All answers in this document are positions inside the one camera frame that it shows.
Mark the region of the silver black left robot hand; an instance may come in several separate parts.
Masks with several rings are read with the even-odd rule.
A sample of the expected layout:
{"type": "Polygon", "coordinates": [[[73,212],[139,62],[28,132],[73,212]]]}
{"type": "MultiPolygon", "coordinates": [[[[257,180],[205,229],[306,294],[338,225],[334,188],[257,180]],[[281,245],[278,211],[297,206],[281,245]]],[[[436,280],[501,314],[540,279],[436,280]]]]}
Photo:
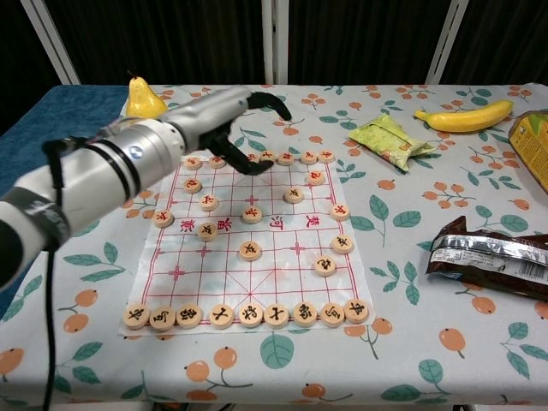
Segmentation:
{"type": "Polygon", "coordinates": [[[268,92],[253,92],[245,86],[231,86],[168,110],[160,121],[175,127],[185,143],[184,153],[208,150],[237,172],[257,176],[273,166],[271,160],[253,162],[229,141],[232,123],[247,110],[273,109],[283,120],[292,118],[289,108],[268,92]]]}

